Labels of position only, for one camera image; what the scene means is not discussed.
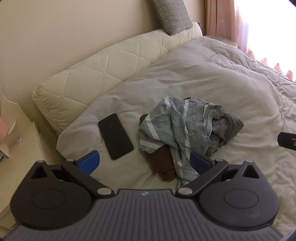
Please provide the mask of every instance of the gray plastic base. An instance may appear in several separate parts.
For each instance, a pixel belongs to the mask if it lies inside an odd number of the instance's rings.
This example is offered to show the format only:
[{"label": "gray plastic base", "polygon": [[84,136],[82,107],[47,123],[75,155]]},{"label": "gray plastic base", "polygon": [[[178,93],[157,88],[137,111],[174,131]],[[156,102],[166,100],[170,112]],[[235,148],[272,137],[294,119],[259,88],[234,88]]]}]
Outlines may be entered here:
[{"label": "gray plastic base", "polygon": [[278,241],[272,227],[254,231],[229,230],[205,218],[193,200],[170,190],[120,190],[95,201],[90,213],[65,228],[40,231],[23,226],[4,241]]}]

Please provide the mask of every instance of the clothing pile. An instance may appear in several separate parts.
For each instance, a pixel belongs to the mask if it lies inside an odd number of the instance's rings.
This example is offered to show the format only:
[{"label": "clothing pile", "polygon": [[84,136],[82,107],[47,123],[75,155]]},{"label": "clothing pile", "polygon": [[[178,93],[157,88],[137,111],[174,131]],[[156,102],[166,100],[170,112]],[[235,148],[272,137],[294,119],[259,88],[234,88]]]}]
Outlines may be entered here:
[{"label": "clothing pile", "polygon": [[199,176],[189,162],[192,151],[210,157],[243,126],[216,104],[167,96],[150,114],[141,116],[140,149],[151,154],[151,165],[162,180],[180,177],[179,188]]}]

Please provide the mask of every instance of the smartphone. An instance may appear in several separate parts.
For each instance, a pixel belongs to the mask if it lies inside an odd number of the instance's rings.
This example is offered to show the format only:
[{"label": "smartphone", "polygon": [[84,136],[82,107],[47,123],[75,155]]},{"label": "smartphone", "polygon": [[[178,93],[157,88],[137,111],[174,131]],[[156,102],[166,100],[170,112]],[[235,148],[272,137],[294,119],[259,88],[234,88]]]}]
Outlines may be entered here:
[{"label": "smartphone", "polygon": [[117,114],[112,114],[98,122],[100,132],[112,160],[133,150],[133,144],[122,127]]}]

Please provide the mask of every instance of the wall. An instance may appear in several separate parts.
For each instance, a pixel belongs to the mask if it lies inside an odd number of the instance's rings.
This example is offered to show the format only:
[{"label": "wall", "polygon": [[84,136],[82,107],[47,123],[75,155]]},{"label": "wall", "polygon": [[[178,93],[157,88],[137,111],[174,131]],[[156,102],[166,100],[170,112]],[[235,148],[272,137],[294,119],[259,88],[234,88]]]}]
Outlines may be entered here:
[{"label": "wall", "polygon": [[[204,0],[184,0],[205,29]],[[0,84],[55,145],[31,95],[47,77],[99,50],[161,28],[150,0],[0,0]]]}]

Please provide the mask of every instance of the pillow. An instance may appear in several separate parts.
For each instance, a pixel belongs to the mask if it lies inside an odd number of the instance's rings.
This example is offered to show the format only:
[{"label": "pillow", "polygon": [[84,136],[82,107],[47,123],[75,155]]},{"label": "pillow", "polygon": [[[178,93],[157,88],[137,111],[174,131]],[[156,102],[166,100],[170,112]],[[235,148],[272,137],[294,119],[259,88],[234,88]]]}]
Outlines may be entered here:
[{"label": "pillow", "polygon": [[193,28],[168,36],[162,29],[105,48],[42,82],[32,99],[59,135],[99,96],[108,93],[168,52],[202,36]]},{"label": "pillow", "polygon": [[158,18],[169,35],[192,28],[183,0],[152,0]]}]

